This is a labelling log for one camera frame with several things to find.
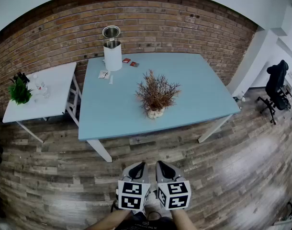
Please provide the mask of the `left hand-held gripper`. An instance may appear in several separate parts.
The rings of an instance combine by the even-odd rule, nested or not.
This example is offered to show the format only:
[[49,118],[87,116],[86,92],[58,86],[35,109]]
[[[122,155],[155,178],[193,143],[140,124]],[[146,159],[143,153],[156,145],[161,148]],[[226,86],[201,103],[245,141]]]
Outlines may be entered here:
[[117,207],[142,211],[149,198],[150,187],[148,166],[144,161],[126,167],[116,188]]

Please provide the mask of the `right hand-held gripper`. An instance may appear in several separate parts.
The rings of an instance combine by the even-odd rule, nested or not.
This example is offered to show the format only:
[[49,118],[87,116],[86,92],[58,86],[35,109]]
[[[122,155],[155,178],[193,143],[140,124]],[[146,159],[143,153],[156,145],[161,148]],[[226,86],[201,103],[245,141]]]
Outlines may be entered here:
[[191,198],[190,182],[176,166],[165,162],[156,163],[156,198],[166,210],[184,209]]

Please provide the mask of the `brown potted plant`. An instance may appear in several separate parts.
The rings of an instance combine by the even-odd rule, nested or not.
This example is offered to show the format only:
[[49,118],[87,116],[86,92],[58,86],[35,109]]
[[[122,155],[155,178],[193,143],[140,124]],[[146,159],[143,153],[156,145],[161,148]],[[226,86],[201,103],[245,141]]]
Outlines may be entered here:
[[164,111],[175,105],[180,90],[179,83],[168,82],[165,75],[155,76],[152,70],[143,74],[143,81],[137,84],[136,97],[149,119],[162,117]]

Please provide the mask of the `person's right forearm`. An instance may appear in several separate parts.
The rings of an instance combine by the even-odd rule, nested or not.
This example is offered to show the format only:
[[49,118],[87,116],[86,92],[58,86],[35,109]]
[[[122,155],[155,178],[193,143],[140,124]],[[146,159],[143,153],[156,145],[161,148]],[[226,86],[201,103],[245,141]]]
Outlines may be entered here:
[[197,230],[184,209],[171,210],[177,230]]

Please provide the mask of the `green potted plant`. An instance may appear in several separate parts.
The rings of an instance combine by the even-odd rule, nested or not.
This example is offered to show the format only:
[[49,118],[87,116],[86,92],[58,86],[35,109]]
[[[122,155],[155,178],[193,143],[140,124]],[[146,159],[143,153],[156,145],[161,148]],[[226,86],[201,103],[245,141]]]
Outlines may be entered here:
[[8,87],[10,99],[17,105],[29,102],[32,97],[31,91],[32,89],[28,89],[28,86],[20,77],[17,77],[14,83]]

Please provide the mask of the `person's black shirt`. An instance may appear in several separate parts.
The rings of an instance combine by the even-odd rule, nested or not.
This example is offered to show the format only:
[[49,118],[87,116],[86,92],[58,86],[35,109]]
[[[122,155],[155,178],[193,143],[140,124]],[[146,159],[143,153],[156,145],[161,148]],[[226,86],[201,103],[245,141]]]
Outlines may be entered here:
[[169,217],[148,220],[142,212],[138,212],[122,221],[114,230],[177,230],[177,227]]

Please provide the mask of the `light blue table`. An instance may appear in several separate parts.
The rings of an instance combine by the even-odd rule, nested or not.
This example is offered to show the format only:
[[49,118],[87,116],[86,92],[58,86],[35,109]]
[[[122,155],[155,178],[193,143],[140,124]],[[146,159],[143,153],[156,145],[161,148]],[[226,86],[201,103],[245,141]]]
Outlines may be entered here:
[[[232,95],[216,73],[199,54],[133,53],[124,58],[139,63],[132,67],[124,63],[110,79],[99,79],[105,70],[102,57],[88,61],[83,85],[79,140],[100,140],[134,136],[221,118],[227,120],[240,111]],[[143,74],[152,70],[165,75],[168,82],[179,83],[175,105],[162,117],[149,119],[136,97],[137,84]]]

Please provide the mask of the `white side table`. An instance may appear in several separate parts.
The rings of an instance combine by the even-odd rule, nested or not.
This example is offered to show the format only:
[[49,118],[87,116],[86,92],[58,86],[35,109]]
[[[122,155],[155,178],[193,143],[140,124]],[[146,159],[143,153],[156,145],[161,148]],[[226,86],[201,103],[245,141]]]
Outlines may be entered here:
[[25,104],[17,105],[14,101],[9,101],[3,116],[3,123],[18,123],[30,135],[38,141],[43,141],[31,130],[23,125],[22,121],[38,118],[47,119],[48,117],[63,115],[68,107],[68,97],[70,93],[81,94],[79,90],[71,89],[71,84],[75,79],[76,62],[47,68],[36,72],[37,77],[48,86],[49,96],[45,98],[37,89],[33,81],[33,74],[27,75],[30,80],[28,88],[33,89],[32,97]]

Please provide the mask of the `white electric kettle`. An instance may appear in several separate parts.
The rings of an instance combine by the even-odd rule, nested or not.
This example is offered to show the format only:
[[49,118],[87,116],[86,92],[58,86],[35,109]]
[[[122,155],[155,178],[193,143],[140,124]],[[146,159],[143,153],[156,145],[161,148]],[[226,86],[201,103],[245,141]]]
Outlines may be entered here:
[[121,42],[117,39],[120,32],[115,25],[107,26],[102,31],[103,37],[108,39],[103,45],[104,62],[106,69],[111,72],[120,70],[123,65]]

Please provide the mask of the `clear plastic bottle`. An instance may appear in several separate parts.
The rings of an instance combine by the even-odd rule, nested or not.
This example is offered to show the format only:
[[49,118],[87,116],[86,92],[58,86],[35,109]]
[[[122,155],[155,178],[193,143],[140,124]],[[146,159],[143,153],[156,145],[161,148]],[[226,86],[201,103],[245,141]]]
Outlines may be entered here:
[[38,74],[33,74],[34,84],[37,87],[38,91],[42,94],[42,96],[47,99],[50,96],[49,88],[45,84],[42,77],[39,77]]

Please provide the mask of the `black office chair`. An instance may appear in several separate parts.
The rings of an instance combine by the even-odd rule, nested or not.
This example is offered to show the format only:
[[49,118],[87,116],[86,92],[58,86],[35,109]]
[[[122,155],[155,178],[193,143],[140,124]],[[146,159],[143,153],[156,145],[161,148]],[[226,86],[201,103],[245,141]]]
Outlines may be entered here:
[[285,60],[281,60],[277,65],[268,67],[267,73],[270,75],[270,78],[266,84],[265,92],[269,98],[263,99],[259,96],[256,99],[256,102],[262,101],[266,105],[260,113],[269,109],[271,115],[270,122],[273,124],[277,124],[274,119],[276,108],[280,111],[291,109],[288,96],[292,97],[292,94],[284,85],[285,76],[288,70],[289,66]]

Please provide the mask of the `black holder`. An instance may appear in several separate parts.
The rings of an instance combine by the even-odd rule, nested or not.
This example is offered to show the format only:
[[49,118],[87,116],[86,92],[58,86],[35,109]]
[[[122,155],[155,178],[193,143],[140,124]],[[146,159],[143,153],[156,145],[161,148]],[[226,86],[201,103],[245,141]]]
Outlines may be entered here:
[[27,84],[30,82],[30,80],[26,77],[24,73],[18,72],[14,75],[13,80],[17,82],[17,80],[20,79],[24,84]]

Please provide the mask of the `white stool frame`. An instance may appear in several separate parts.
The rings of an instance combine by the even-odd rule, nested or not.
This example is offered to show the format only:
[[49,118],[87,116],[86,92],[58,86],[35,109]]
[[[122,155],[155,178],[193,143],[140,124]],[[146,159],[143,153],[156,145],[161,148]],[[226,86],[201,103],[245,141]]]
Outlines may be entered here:
[[75,75],[73,75],[72,84],[69,88],[69,93],[67,97],[66,111],[69,113],[70,117],[73,119],[77,126],[79,126],[79,120],[77,119],[77,106],[78,101],[81,100],[81,98],[81,90],[79,88]]

